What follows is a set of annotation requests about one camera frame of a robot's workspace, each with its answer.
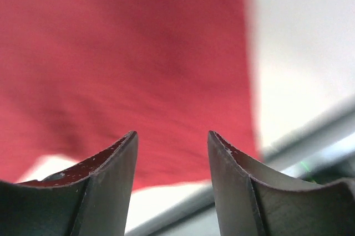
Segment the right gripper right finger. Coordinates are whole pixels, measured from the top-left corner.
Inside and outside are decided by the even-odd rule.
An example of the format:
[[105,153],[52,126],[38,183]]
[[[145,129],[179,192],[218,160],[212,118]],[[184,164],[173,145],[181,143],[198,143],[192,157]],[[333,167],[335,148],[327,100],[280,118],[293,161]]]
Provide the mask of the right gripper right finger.
[[214,131],[207,145],[221,235],[354,234],[354,179],[322,185],[287,176]]

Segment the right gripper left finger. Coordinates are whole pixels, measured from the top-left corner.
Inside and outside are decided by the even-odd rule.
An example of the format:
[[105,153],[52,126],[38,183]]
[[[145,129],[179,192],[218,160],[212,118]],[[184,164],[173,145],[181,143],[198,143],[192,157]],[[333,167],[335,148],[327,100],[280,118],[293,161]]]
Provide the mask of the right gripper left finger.
[[124,235],[138,134],[42,181],[1,182],[1,235]]

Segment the dark red t-shirt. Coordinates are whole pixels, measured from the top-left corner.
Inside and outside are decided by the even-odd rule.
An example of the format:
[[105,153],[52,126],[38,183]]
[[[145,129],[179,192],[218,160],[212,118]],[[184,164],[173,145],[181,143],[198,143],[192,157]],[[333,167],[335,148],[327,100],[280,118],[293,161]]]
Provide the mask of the dark red t-shirt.
[[207,133],[252,157],[249,0],[1,0],[1,178],[134,130],[134,188],[210,177]]

